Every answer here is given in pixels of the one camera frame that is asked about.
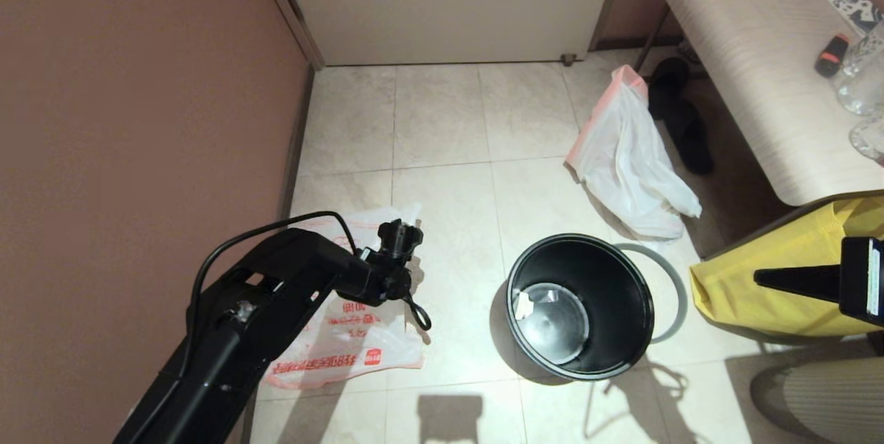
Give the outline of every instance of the slipper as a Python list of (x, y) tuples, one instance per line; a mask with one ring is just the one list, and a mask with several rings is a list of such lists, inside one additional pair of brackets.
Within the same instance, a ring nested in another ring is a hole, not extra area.
[(663, 119), (675, 104), (691, 78), (691, 67), (679, 57), (669, 57), (657, 64), (648, 81), (648, 110), (653, 119)]
[(707, 127), (694, 104), (683, 99), (673, 101), (663, 122), (684, 167), (694, 174), (710, 174), (715, 166), (709, 153)]

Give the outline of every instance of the white bench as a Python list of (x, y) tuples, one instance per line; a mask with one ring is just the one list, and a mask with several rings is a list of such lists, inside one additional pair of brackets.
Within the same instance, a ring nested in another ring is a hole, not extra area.
[(666, 2), (785, 204), (884, 189), (848, 140), (858, 117), (814, 70), (834, 35), (855, 37), (827, 0)]

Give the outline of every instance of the plastic bag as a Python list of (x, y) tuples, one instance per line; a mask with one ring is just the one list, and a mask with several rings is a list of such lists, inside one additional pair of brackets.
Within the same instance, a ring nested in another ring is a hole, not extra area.
[[(381, 208), (344, 215), (359, 248), (378, 249), (381, 223), (402, 218), (414, 224), (419, 206), (406, 211)], [(295, 225), (322, 234), (348, 249), (347, 237), (333, 218)], [(406, 330), (405, 303), (389, 300), (376, 308), (344, 300), (331, 293), (288, 349), (265, 372), (276, 387), (307, 389), (387, 368), (423, 366), (423, 341)]]
[(694, 192), (675, 174), (648, 111), (648, 88), (629, 66), (611, 73), (566, 161), (606, 208), (633, 232), (677, 239), (678, 213), (698, 217)]

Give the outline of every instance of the white door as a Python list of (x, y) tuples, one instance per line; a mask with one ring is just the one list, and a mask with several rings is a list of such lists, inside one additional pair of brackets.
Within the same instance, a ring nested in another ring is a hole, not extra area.
[(586, 55), (604, 0), (296, 0), (326, 64)]

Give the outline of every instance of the yellow fabric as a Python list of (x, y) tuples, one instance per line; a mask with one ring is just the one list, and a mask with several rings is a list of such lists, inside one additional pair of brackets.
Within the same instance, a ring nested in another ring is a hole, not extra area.
[(880, 330), (840, 314), (836, 303), (765, 289), (752, 278), (761, 268), (838, 264), (845, 236), (884, 239), (884, 196), (831, 202), (719, 258), (691, 266), (694, 303), (713, 321), (770, 333), (816, 337)]

